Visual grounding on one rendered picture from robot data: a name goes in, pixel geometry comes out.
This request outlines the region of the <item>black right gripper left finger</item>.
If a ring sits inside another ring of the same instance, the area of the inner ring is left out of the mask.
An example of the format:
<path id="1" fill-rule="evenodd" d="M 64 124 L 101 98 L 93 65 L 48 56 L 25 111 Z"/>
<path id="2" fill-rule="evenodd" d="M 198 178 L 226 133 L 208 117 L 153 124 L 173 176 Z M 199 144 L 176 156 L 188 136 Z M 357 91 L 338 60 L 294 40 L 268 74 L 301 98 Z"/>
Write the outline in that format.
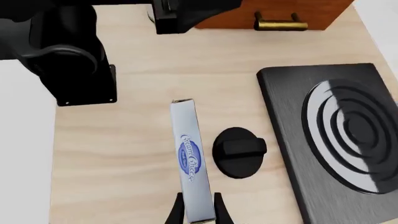
<path id="1" fill-rule="evenodd" d="M 183 193 L 179 192 L 164 224 L 183 224 L 184 216 L 185 204 Z"/>

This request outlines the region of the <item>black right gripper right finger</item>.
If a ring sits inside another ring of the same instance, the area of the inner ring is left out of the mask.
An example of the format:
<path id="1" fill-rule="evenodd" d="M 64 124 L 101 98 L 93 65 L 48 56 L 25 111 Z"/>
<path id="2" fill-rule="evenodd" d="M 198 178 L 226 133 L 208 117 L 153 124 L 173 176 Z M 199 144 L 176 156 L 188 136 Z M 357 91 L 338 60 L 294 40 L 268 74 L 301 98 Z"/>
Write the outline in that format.
<path id="1" fill-rule="evenodd" d="M 216 215 L 215 224 L 234 224 L 219 192 L 215 192 L 214 194 L 214 209 Z"/>

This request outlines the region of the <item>white cream cheese box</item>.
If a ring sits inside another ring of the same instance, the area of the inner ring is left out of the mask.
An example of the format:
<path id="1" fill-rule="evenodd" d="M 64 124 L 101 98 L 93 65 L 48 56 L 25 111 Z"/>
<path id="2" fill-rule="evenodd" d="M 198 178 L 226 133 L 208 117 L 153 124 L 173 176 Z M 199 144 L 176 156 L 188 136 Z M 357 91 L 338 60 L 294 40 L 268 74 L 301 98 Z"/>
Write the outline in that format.
<path id="1" fill-rule="evenodd" d="M 174 100 L 170 115 L 187 222 L 212 222 L 216 215 L 194 100 Z"/>

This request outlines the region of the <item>round black stove knob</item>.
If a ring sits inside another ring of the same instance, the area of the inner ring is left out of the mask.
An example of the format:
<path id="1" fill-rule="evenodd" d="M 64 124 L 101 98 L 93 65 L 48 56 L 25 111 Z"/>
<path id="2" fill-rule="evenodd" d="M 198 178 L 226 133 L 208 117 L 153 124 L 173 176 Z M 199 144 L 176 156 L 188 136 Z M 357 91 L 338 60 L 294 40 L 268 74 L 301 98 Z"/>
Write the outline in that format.
<path id="1" fill-rule="evenodd" d="M 266 152 L 264 139 L 240 127 L 225 129 L 217 136 L 212 148 L 217 168 L 233 179 L 254 175 L 262 166 Z"/>

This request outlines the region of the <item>flat black stove plate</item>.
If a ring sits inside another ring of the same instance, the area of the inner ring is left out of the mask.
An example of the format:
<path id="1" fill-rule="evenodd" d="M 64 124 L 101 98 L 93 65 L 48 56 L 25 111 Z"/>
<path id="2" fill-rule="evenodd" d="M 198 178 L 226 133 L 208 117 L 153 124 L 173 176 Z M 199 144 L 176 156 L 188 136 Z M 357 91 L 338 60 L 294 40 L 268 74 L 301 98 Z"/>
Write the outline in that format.
<path id="1" fill-rule="evenodd" d="M 398 106 L 371 63 L 257 79 L 304 224 L 398 219 Z"/>

